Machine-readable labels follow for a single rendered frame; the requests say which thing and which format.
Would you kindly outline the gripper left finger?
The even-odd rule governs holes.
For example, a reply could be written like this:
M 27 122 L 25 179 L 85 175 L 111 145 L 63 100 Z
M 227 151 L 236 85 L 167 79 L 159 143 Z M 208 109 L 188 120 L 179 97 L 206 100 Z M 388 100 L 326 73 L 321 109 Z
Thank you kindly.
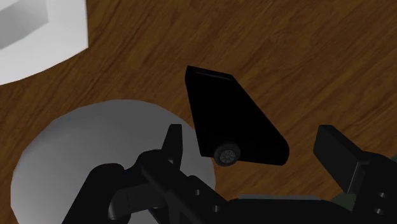
M 181 167 L 180 124 L 169 126 L 162 148 L 141 153 L 135 164 L 93 168 L 62 224 L 127 224 L 148 210 L 158 224 L 227 224 L 228 202 Z

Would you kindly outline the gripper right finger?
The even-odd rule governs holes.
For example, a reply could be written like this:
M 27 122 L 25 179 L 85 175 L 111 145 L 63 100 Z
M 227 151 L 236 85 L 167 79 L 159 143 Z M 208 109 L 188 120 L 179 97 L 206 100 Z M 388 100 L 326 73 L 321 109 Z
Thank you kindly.
M 313 152 L 344 193 L 356 196 L 355 220 L 397 224 L 397 162 L 363 151 L 332 125 L 318 127 Z

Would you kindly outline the grey round bowl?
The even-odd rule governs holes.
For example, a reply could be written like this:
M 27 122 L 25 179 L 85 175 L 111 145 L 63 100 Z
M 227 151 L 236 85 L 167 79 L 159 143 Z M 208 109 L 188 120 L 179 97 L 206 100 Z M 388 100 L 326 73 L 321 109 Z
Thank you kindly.
M 94 167 L 129 168 L 142 152 L 162 147 L 173 123 L 183 128 L 181 170 L 215 187 L 212 160 L 200 155 L 195 131 L 182 118 L 149 102 L 104 101 L 54 119 L 23 151 L 11 181 L 18 224 L 61 224 Z

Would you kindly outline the black wedge with small wheel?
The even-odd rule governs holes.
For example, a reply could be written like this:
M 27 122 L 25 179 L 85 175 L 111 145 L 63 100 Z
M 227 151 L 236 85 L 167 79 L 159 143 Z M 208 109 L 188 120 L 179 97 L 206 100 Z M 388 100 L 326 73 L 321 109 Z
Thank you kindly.
M 287 141 L 231 74 L 188 66 L 185 85 L 203 157 L 223 167 L 287 162 Z

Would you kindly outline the white rectangular box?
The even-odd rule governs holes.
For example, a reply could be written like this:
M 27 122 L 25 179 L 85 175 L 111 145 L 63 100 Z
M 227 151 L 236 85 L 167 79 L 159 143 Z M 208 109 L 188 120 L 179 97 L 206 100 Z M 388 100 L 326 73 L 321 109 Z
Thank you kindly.
M 0 0 L 0 85 L 88 48 L 87 0 Z

